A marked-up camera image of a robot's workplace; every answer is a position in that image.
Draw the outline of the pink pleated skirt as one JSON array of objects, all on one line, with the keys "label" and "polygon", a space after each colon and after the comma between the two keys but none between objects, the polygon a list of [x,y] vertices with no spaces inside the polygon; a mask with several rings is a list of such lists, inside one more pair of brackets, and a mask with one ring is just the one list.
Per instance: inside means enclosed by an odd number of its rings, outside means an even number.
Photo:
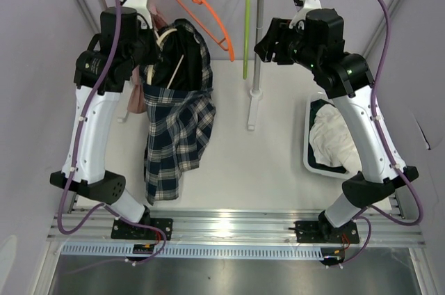
[{"label": "pink pleated skirt", "polygon": [[[167,25],[164,16],[157,9],[157,7],[150,2],[150,0],[149,0],[149,11],[153,21],[153,29],[155,31],[158,31]],[[146,106],[144,100],[143,84],[142,81],[140,80],[140,75],[139,75],[139,66],[133,69],[131,82],[133,84],[133,88],[129,97],[127,110],[130,113],[140,114],[146,111]]]}]

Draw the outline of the navy plaid skirt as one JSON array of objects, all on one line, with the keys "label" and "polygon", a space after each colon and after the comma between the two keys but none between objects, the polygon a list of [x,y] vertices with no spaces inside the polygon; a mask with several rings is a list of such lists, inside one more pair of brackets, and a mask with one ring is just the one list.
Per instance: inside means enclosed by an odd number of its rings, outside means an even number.
[{"label": "navy plaid skirt", "polygon": [[183,82],[183,88],[149,86],[140,76],[148,117],[145,197],[151,205],[179,197],[181,176],[199,167],[216,116],[211,57],[204,38],[187,19],[175,20],[160,29],[159,35],[171,27],[179,29],[185,54],[175,80]]}]

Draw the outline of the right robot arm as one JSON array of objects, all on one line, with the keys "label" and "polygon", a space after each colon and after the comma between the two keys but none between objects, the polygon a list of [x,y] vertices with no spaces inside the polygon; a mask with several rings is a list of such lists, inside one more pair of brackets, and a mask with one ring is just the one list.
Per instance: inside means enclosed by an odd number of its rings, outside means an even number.
[{"label": "right robot arm", "polygon": [[344,50],[344,21],[333,9],[309,11],[292,26],[272,18],[254,51],[261,61],[297,63],[311,71],[339,110],[357,148],[362,169],[342,184],[342,194],[320,214],[317,232],[324,241],[340,237],[345,224],[364,208],[392,195],[419,176],[397,154],[371,94],[376,84],[366,59]]}]

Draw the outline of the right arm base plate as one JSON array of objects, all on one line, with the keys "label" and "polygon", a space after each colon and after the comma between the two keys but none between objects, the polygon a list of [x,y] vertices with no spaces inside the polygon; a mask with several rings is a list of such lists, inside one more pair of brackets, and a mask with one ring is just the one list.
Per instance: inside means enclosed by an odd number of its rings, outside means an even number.
[{"label": "right arm base plate", "polygon": [[342,244],[344,241],[358,244],[360,242],[356,223],[349,221],[335,228],[325,217],[325,212],[321,212],[316,221],[295,221],[294,226],[289,230],[295,232],[297,242],[301,244]]}]

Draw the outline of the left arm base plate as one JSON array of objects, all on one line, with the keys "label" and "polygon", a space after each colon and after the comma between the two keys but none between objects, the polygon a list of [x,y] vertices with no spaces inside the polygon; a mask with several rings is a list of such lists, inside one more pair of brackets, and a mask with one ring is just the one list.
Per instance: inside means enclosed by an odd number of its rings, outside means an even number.
[{"label": "left arm base plate", "polygon": [[136,225],[130,225],[121,218],[115,219],[111,230],[112,239],[122,240],[151,240],[163,241],[165,234],[169,241],[172,236],[173,219],[172,218],[154,218],[150,210],[146,207],[141,220]]}]

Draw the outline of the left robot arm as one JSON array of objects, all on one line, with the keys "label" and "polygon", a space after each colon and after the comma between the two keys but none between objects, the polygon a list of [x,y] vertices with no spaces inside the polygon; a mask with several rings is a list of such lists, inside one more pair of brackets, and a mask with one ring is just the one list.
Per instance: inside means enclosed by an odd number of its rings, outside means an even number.
[{"label": "left robot arm", "polygon": [[70,151],[51,185],[108,207],[127,221],[127,232],[144,239],[151,230],[147,209],[126,189],[122,175],[105,169],[111,122],[126,81],[153,58],[155,35],[147,8],[117,6],[100,15],[100,32],[76,60],[76,113]]}]

